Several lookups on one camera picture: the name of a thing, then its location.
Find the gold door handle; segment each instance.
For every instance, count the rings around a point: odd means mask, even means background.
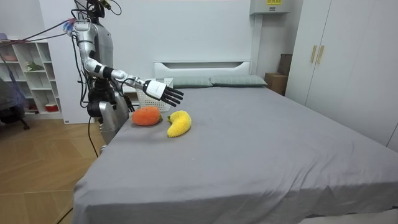
[[[312,49],[312,55],[311,55],[311,63],[313,63],[313,59],[315,58],[315,53],[317,52],[317,47],[316,45],[313,46]]]
[[[323,49],[325,48],[324,45],[321,46],[321,49],[319,50],[319,56],[318,56],[318,60],[317,63],[320,64],[321,63],[321,59],[322,59],[322,55],[323,55]]]

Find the gray pillow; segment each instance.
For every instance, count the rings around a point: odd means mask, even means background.
[[[173,88],[213,87],[209,77],[177,77],[173,79]]]
[[[215,75],[210,78],[213,86],[261,87],[267,83],[257,75]]]

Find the bed frame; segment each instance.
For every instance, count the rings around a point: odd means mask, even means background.
[[[249,75],[250,60],[223,62],[169,61],[154,62],[155,78],[194,77],[212,75]],[[299,224],[398,224],[398,208],[381,213],[342,215],[338,217],[306,218]]]

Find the cardboard box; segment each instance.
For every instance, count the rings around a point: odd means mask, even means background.
[[[286,92],[287,79],[287,75],[282,75],[281,73],[277,72],[266,73],[265,81],[267,83],[268,89],[284,96]]]
[[[281,54],[278,72],[282,75],[289,75],[290,66],[292,65],[292,54]]]

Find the label sticker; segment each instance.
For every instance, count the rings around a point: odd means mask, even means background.
[[[281,5],[282,0],[267,0],[267,5]]]

